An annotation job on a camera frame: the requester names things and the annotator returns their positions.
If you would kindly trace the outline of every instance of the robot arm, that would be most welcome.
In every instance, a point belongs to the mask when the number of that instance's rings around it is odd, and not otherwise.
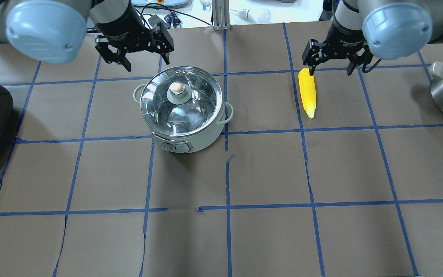
[[[95,48],[106,63],[131,71],[125,55],[146,50],[169,64],[172,37],[161,24],[146,28],[130,0],[0,0],[0,43],[39,61],[68,63],[78,55],[88,17],[102,32]]]
[[[373,56],[395,60],[427,43],[443,43],[443,0],[341,0],[325,41],[310,39],[302,60],[313,74],[321,63],[348,58],[350,75],[360,65],[368,72]]]

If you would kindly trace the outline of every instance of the glass lid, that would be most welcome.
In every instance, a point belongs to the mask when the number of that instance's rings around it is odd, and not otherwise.
[[[141,112],[158,134],[184,137],[213,122],[222,108],[222,90],[206,71],[174,67],[153,77],[141,94]]]

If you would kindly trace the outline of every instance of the rice cooker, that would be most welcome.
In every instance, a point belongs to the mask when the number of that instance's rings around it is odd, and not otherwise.
[[[190,66],[160,72],[138,86],[133,98],[141,106],[153,140],[169,152],[192,153],[208,147],[233,117],[233,107],[223,101],[216,79]],[[227,119],[225,107],[230,110]]]

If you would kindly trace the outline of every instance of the light bulb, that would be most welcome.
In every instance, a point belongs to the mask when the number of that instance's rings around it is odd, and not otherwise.
[[[251,19],[255,23],[270,23],[271,12],[267,9],[243,9],[237,12],[240,17]]]

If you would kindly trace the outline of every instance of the pot handle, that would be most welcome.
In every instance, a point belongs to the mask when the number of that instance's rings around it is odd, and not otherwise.
[[[146,84],[141,84],[139,85],[136,89],[134,89],[134,91],[132,92],[132,98],[141,104],[141,102],[139,100],[137,100],[136,95],[138,94],[138,91],[141,90],[143,91],[143,89],[145,88]]]
[[[224,102],[223,105],[230,109],[230,116],[224,121],[218,121],[218,123],[225,124],[232,120],[233,117],[233,106],[229,102]]]
[[[443,78],[443,63],[442,62],[434,62],[429,68],[430,75],[432,75],[433,79],[440,80]]]

